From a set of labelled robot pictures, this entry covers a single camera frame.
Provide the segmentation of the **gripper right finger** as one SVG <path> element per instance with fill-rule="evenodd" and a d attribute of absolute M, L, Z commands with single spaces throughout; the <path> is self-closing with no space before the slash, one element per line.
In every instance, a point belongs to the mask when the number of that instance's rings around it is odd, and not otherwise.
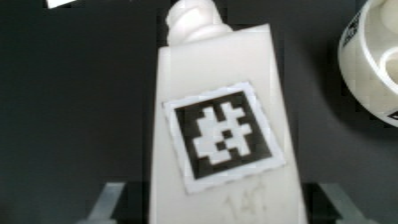
<path fill-rule="evenodd" d="M 365 216 L 337 183 L 305 184 L 310 224 L 381 224 Z"/>

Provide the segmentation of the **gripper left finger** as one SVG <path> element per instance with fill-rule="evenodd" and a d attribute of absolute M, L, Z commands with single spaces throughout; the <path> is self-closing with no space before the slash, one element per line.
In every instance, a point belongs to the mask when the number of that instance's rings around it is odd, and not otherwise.
<path fill-rule="evenodd" d="M 77 224 L 148 224 L 143 182 L 107 182 L 90 215 Z"/>

